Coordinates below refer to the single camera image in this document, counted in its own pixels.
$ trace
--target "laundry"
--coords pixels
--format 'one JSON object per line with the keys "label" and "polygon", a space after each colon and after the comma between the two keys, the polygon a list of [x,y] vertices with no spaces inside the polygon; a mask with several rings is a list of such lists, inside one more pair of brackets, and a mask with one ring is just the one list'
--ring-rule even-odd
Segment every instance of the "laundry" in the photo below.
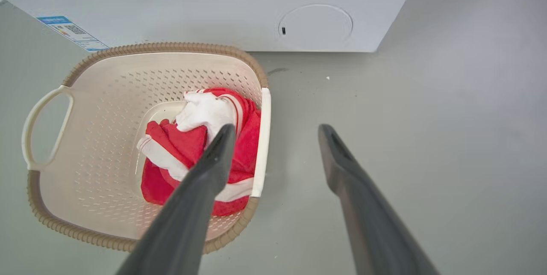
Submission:
{"label": "laundry", "polygon": [[236,127],[234,158],[226,187],[215,198],[213,215],[243,210],[253,187],[260,111],[252,100],[227,88],[185,92],[184,100],[186,106],[174,123],[149,122],[137,144],[147,157],[141,183],[144,199],[163,205],[220,128],[231,123]]}

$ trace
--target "laundry basket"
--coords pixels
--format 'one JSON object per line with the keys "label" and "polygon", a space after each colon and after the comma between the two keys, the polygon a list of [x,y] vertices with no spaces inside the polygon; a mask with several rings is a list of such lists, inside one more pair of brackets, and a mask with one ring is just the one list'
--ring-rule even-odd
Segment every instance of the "laundry basket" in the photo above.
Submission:
{"label": "laundry basket", "polygon": [[[142,197],[143,155],[135,144],[148,121],[179,111],[185,91],[212,87],[234,89],[262,109],[249,202],[236,214],[211,217],[203,252],[234,240],[253,216],[264,185],[271,98],[254,58],[221,45],[130,45],[94,53],[78,64],[35,105],[23,129],[35,216],[66,236],[131,251],[162,208]],[[49,160],[37,163],[32,129],[43,107],[59,94],[70,99],[67,115]]]}

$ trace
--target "red towel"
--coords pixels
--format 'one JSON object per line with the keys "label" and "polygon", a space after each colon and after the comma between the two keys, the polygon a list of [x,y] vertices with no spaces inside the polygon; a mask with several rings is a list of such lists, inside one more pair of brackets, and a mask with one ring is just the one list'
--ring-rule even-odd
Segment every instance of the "red towel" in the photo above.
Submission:
{"label": "red towel", "polygon": [[[216,197],[213,207],[213,215],[227,216],[243,210],[249,199],[258,150],[260,111],[252,100],[230,89],[212,88],[197,92],[211,92],[217,98],[226,98],[234,105],[237,116],[235,125],[238,136],[228,184]],[[203,154],[207,144],[207,128],[198,126],[182,132],[168,120],[160,124],[151,121],[146,135],[138,145],[139,150],[148,156],[144,164],[141,190],[146,201],[163,205],[180,183],[174,176],[183,178]]]}

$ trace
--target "label sticker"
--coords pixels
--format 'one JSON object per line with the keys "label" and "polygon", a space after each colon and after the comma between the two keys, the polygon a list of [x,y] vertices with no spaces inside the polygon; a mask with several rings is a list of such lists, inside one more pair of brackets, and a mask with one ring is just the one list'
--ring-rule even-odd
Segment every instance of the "label sticker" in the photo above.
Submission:
{"label": "label sticker", "polygon": [[77,45],[80,45],[87,51],[98,51],[108,49],[101,41],[95,39],[92,35],[83,31],[73,22],[64,16],[49,16],[47,18],[36,18],[37,20],[48,25],[53,30],[61,33],[68,39],[72,40]]}

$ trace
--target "gray floor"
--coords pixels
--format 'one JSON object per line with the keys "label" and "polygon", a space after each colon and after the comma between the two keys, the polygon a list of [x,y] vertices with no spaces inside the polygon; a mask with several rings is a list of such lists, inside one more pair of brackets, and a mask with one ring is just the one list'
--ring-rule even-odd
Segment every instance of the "gray floor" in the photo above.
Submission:
{"label": "gray floor", "polygon": [[[273,97],[265,189],[250,226],[200,273],[354,272],[319,123],[441,273],[547,273],[546,16],[545,0],[408,0],[378,53],[255,53]],[[126,256],[52,232],[27,203],[22,123],[84,56],[0,7],[2,273],[113,274]]]}

